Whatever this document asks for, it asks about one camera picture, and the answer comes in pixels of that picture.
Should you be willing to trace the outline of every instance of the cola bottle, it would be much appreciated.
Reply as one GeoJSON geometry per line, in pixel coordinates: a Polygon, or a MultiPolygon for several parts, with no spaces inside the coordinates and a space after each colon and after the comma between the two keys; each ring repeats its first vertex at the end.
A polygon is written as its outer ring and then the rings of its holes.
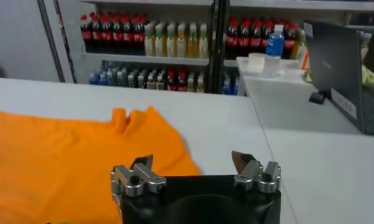
{"type": "Polygon", "coordinates": [[[132,33],[132,24],[129,20],[128,15],[122,17],[122,35],[123,35],[123,45],[124,53],[131,54],[133,49],[133,33],[132,33]]]}
{"type": "Polygon", "coordinates": [[[237,20],[230,18],[227,35],[226,35],[225,58],[234,60],[236,58],[237,48],[238,48],[238,22],[237,20]]]}
{"type": "Polygon", "coordinates": [[[113,49],[113,28],[107,16],[102,17],[101,34],[102,51],[106,53],[111,52],[111,50],[113,49]]]}
{"type": "Polygon", "coordinates": [[[145,30],[143,24],[144,18],[136,15],[133,20],[133,47],[136,55],[145,55],[145,30]]]}
{"type": "Polygon", "coordinates": [[[248,54],[250,53],[249,43],[250,43],[250,21],[243,19],[243,22],[240,28],[240,37],[238,38],[238,46],[239,46],[238,56],[248,57],[248,54]]]}
{"type": "Polygon", "coordinates": [[[250,52],[259,52],[261,42],[261,22],[255,20],[250,27],[250,52]]]}
{"type": "Polygon", "coordinates": [[[263,28],[261,31],[261,42],[260,42],[261,53],[264,53],[264,54],[266,53],[267,41],[273,32],[272,28],[273,28],[273,23],[270,20],[266,21],[265,25],[263,25],[263,28]]]}
{"type": "Polygon", "coordinates": [[[294,48],[295,40],[297,39],[296,30],[297,30],[297,26],[295,25],[295,23],[290,23],[288,25],[288,29],[285,32],[283,32],[283,36],[284,36],[284,48],[283,48],[283,53],[282,53],[283,59],[290,59],[291,57],[291,52],[294,48]]]}
{"type": "Polygon", "coordinates": [[[87,15],[82,15],[80,17],[80,29],[82,31],[82,38],[85,44],[85,49],[87,52],[92,52],[92,24],[91,21],[87,20],[87,15]]]}
{"type": "Polygon", "coordinates": [[[120,54],[122,53],[124,38],[122,34],[122,26],[119,22],[118,16],[114,16],[113,18],[113,40],[114,40],[114,53],[120,54]]]}
{"type": "Polygon", "coordinates": [[[92,17],[92,36],[93,36],[93,43],[92,43],[93,52],[101,51],[102,33],[101,33],[101,24],[98,20],[97,15],[94,15],[92,17]]]}

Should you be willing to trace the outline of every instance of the sticker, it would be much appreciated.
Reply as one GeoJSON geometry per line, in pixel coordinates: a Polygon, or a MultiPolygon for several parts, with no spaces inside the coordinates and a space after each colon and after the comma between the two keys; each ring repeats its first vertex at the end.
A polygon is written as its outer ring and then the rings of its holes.
{"type": "Polygon", "coordinates": [[[313,38],[313,26],[310,23],[303,23],[303,26],[305,27],[307,36],[313,38]]]}
{"type": "Polygon", "coordinates": [[[351,101],[337,92],[334,88],[331,88],[331,95],[332,100],[335,101],[343,110],[345,110],[356,120],[358,119],[358,117],[356,116],[356,106],[351,101]]]}

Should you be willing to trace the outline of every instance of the beverage bottle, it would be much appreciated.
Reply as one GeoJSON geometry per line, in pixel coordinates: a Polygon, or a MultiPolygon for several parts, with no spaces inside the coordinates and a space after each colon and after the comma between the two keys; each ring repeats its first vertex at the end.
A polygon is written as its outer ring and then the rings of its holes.
{"type": "Polygon", "coordinates": [[[135,54],[145,55],[145,44],[144,44],[145,30],[143,26],[142,16],[137,15],[135,17],[134,23],[133,23],[133,33],[134,33],[133,42],[134,42],[135,54]]]}
{"type": "Polygon", "coordinates": [[[147,81],[146,85],[147,85],[148,89],[155,89],[156,88],[155,80],[153,79],[152,74],[150,74],[148,76],[148,81],[147,81]]]}
{"type": "Polygon", "coordinates": [[[132,33],[132,24],[129,20],[128,15],[122,17],[122,35],[123,35],[123,45],[124,53],[131,54],[133,49],[133,33],[132,33]]]}
{"type": "Polygon", "coordinates": [[[102,86],[107,86],[107,76],[106,76],[106,72],[102,72],[100,77],[99,77],[99,81],[97,83],[98,85],[102,85],[102,86]]]}
{"type": "Polygon", "coordinates": [[[238,38],[238,56],[248,57],[250,53],[250,21],[243,20],[240,28],[240,37],[238,38]]]}
{"type": "Polygon", "coordinates": [[[147,56],[155,56],[153,53],[154,46],[153,43],[153,29],[152,29],[152,23],[145,25],[145,51],[147,56]]]}
{"type": "Polygon", "coordinates": [[[208,58],[207,25],[200,25],[199,58],[208,58]]]}
{"type": "Polygon", "coordinates": [[[93,36],[93,44],[92,50],[93,52],[99,52],[101,48],[102,42],[102,32],[101,32],[101,24],[98,20],[97,15],[92,17],[92,36],[93,36]]]}
{"type": "Polygon", "coordinates": [[[90,83],[90,85],[97,85],[97,77],[95,76],[95,74],[93,73],[90,74],[88,83],[90,83]]]}
{"type": "Polygon", "coordinates": [[[195,87],[194,87],[194,77],[195,74],[191,72],[188,76],[187,79],[187,92],[195,92],[195,87]]]}
{"type": "Polygon", "coordinates": [[[284,36],[284,48],[283,48],[283,59],[290,59],[291,52],[295,45],[297,26],[295,23],[290,23],[288,28],[283,32],[284,36]]]}
{"type": "Polygon", "coordinates": [[[261,22],[255,20],[250,29],[250,52],[259,52],[261,42],[261,22]]]}
{"type": "Polygon", "coordinates": [[[270,35],[267,42],[266,60],[264,62],[264,73],[265,75],[276,75],[280,58],[283,53],[284,47],[284,36],[282,34],[283,25],[275,25],[273,33],[270,35]]]}
{"type": "Polygon", "coordinates": [[[178,78],[178,88],[176,91],[185,92],[187,91],[187,84],[186,84],[186,71],[181,69],[178,72],[179,78],[178,78]]]}
{"type": "Polygon", "coordinates": [[[113,17],[113,40],[114,40],[114,53],[120,54],[122,53],[122,49],[124,48],[124,37],[122,34],[122,26],[119,22],[118,16],[113,17]]]}
{"type": "Polygon", "coordinates": [[[163,23],[156,25],[156,39],[155,39],[155,52],[157,57],[164,57],[163,52],[163,23]]]}
{"type": "Polygon", "coordinates": [[[107,16],[102,17],[102,49],[104,52],[113,49],[113,29],[107,16]]]}
{"type": "Polygon", "coordinates": [[[80,29],[82,31],[82,38],[85,44],[85,49],[87,52],[92,52],[92,23],[87,20],[87,15],[82,15],[80,17],[80,29]]]}
{"type": "Polygon", "coordinates": [[[173,70],[168,70],[168,82],[167,82],[167,89],[170,91],[176,91],[176,83],[175,83],[175,74],[173,70]]]}
{"type": "Polygon", "coordinates": [[[176,57],[176,39],[175,39],[175,23],[170,23],[167,27],[167,56],[176,57]]]}
{"type": "Polygon", "coordinates": [[[270,35],[272,33],[272,26],[273,25],[272,25],[271,21],[266,21],[265,25],[262,28],[261,43],[260,43],[260,52],[261,53],[266,53],[268,38],[270,37],[270,35]]]}
{"type": "Polygon", "coordinates": [[[234,60],[236,58],[238,45],[238,22],[230,18],[226,35],[225,58],[234,60]]]}
{"type": "Polygon", "coordinates": [[[205,83],[203,81],[203,73],[201,72],[197,81],[197,93],[205,92],[205,83]]]}
{"type": "Polygon", "coordinates": [[[189,25],[189,38],[188,38],[188,57],[197,58],[198,56],[198,38],[197,38],[197,24],[191,23],[189,25]]]}
{"type": "Polygon", "coordinates": [[[186,24],[181,23],[177,27],[177,57],[186,57],[186,38],[185,38],[186,24]]]}

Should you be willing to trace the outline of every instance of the laptop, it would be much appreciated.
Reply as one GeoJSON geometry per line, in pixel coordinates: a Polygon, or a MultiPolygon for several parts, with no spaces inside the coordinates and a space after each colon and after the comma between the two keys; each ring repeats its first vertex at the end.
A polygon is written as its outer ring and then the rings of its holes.
{"type": "MultiPolygon", "coordinates": [[[[374,135],[374,88],[362,84],[359,32],[305,21],[305,33],[313,85],[360,131],[374,135]]],[[[374,35],[363,62],[374,72],[374,35]]]]}

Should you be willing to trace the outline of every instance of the water bottle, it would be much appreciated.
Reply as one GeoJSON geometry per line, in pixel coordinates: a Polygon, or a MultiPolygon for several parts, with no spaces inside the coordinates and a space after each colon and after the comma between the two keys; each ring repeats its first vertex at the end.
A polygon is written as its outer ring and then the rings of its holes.
{"type": "Polygon", "coordinates": [[[280,57],[283,53],[284,36],[282,34],[283,25],[275,25],[273,33],[268,38],[266,48],[266,61],[264,62],[264,75],[268,77],[276,76],[280,57]]]}

